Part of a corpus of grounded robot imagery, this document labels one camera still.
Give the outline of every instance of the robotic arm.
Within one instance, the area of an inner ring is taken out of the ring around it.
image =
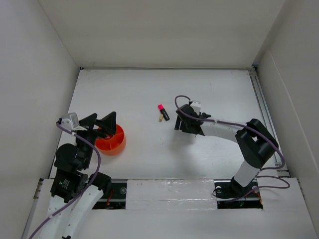
[[[116,133],[116,112],[100,120],[97,119],[97,114],[78,120],[75,113],[70,113],[59,119],[57,125],[94,145],[98,137],[105,138]],[[76,145],[64,144],[56,152],[54,166],[57,167],[57,171],[50,191],[51,199],[47,213],[48,217],[52,214],[55,216],[44,225],[39,239],[76,238],[96,202],[111,192],[109,176],[98,172],[93,180],[92,174],[89,182],[93,181],[89,186],[88,175],[80,172],[89,167],[93,153],[93,148],[85,141],[76,138]]]
[[[269,143],[247,129],[240,129],[236,126],[224,125],[217,122],[191,119],[180,112],[182,111],[191,117],[199,119],[211,117],[211,115],[201,113],[200,110],[201,103],[198,101],[190,101],[189,104],[180,107],[176,111],[178,116],[176,119],[175,130],[203,136],[221,137],[237,143],[244,156],[244,162],[235,176],[231,179],[230,184],[226,188],[223,188],[223,193],[219,194],[218,197],[222,199],[242,197],[251,190],[251,182],[268,159],[275,153],[275,150]],[[252,119],[246,124],[263,134],[278,147],[276,140],[259,120]]]

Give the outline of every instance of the white enclosure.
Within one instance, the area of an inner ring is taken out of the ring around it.
[[[39,0],[81,67],[245,68],[284,0]]]

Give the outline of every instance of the orange plastic container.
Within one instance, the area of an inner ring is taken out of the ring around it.
[[[126,137],[122,127],[116,125],[116,133],[108,138],[99,138],[95,146],[105,155],[117,155],[123,151],[126,145]]]

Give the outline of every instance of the black joint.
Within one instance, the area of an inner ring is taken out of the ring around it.
[[[247,126],[261,133],[276,147],[278,147],[276,140],[259,120],[252,119],[247,123]],[[237,131],[236,139],[245,161],[254,168],[261,169],[268,159],[275,153],[275,149],[270,143],[248,129],[244,128]]]
[[[51,187],[51,196],[55,195],[64,199],[65,203],[68,203],[72,198],[78,195],[84,188],[87,174],[80,172],[69,173],[63,170],[57,169],[56,175]]]
[[[241,197],[248,193],[247,187],[242,187],[239,183],[237,183],[234,177],[230,180],[230,188],[231,191],[234,192],[236,197]]]
[[[75,173],[82,162],[78,159],[78,148],[66,143],[56,151],[54,166],[66,172]]]
[[[62,118],[59,118],[59,120],[56,123],[62,124]]]
[[[98,172],[92,185],[98,187],[98,189],[102,190],[103,193],[106,195],[111,191],[112,178],[108,175]]]
[[[175,130],[180,129],[182,132],[185,133],[193,133],[204,136],[204,133],[200,127],[203,124],[203,121],[191,119],[185,116],[180,111],[184,112],[188,116],[192,116],[199,119],[205,119],[203,118],[203,116],[198,115],[190,105],[183,105],[179,108],[179,110],[176,111],[178,116],[176,119]]]
[[[208,114],[206,114],[206,113],[201,113],[200,115],[199,115],[199,118],[200,119],[207,119],[207,118],[210,118],[211,117],[211,115],[208,115]]]

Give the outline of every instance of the purple cable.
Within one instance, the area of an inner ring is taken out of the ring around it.
[[[68,203],[67,203],[66,205],[64,205],[62,208],[60,208],[59,210],[57,210],[57,211],[56,211],[55,213],[53,213],[50,217],[46,218],[46,219],[34,230],[34,232],[31,234],[31,236],[29,237],[29,239],[32,239],[32,238],[34,237],[34,235],[51,219],[51,217],[54,217],[54,216],[58,215],[59,213],[61,213],[64,209],[66,209],[67,207],[69,207],[72,203],[74,203],[77,199],[79,199],[79,198],[83,195],[83,193],[92,185],[94,179],[96,178],[96,176],[97,176],[97,174],[98,174],[98,172],[99,172],[100,166],[101,166],[101,155],[100,155],[98,149],[97,149],[93,144],[91,144],[91,143],[90,143],[89,141],[87,141],[85,138],[83,138],[83,137],[81,137],[81,136],[79,136],[79,135],[77,135],[77,134],[72,134],[71,131],[69,131],[69,130],[63,128],[59,123],[56,123],[56,126],[57,126],[60,130],[66,132],[66,133],[68,133],[68,134],[70,134],[70,135],[74,135],[76,138],[78,138],[79,140],[81,140],[81,141],[83,141],[84,143],[86,143],[87,145],[89,145],[89,146],[96,152],[96,154],[98,155],[98,166],[96,167],[96,170],[95,170],[95,172],[94,172],[94,174],[93,174],[91,180],[90,180],[90,181],[88,182],[88,184],[86,185],[86,187],[85,187],[77,196],[75,196],[70,202],[68,202]]]
[[[280,158],[281,158],[281,161],[282,161],[282,164],[278,167],[268,167],[268,168],[262,168],[260,171],[263,171],[263,170],[268,170],[268,169],[281,169],[285,166],[286,164],[286,160],[285,160],[285,157],[283,156],[283,154],[280,152],[280,150],[271,142],[271,140],[269,140],[267,137],[265,137],[262,133],[258,132],[257,130],[247,126],[247,125],[244,125],[244,124],[241,124],[241,123],[234,123],[234,122],[227,122],[227,121],[223,121],[223,120],[215,120],[215,119],[199,119],[199,118],[196,118],[196,117],[193,117],[193,116],[190,116],[188,114],[186,114],[185,112],[183,112],[180,107],[178,106],[177,104],[177,99],[178,98],[186,98],[190,101],[190,97],[188,96],[185,96],[185,95],[179,95],[179,96],[176,96],[175,97],[175,106],[177,108],[177,110],[179,112],[181,112],[184,116],[190,118],[190,119],[193,119],[193,120],[200,120],[200,121],[207,121],[207,122],[215,122],[215,123],[220,123],[220,124],[226,124],[226,125],[233,125],[233,126],[238,126],[238,127],[242,127],[242,128],[245,128],[245,129],[248,129],[249,131],[252,131],[253,133],[255,133],[256,135],[258,135],[259,137],[261,137],[263,140],[265,140],[268,144],[270,144],[270,146],[279,154]],[[256,187],[252,190],[250,190],[248,193],[246,193],[244,196],[240,197],[240,198],[235,198],[235,199],[232,199],[232,200],[228,200],[226,202],[228,203],[231,203],[231,202],[235,202],[239,199],[242,199],[242,198],[245,198],[247,197],[249,194],[251,194],[252,192],[256,191],[257,189],[260,189],[260,188],[278,188],[278,189],[286,189],[286,188],[290,188],[290,184],[289,182],[287,182],[286,180],[282,179],[282,178],[279,178],[279,177],[275,177],[275,176],[256,176],[256,178],[275,178],[275,179],[278,179],[278,180],[281,180],[283,182],[285,182],[287,184],[286,187],[277,187],[277,186],[259,186],[259,187]]]

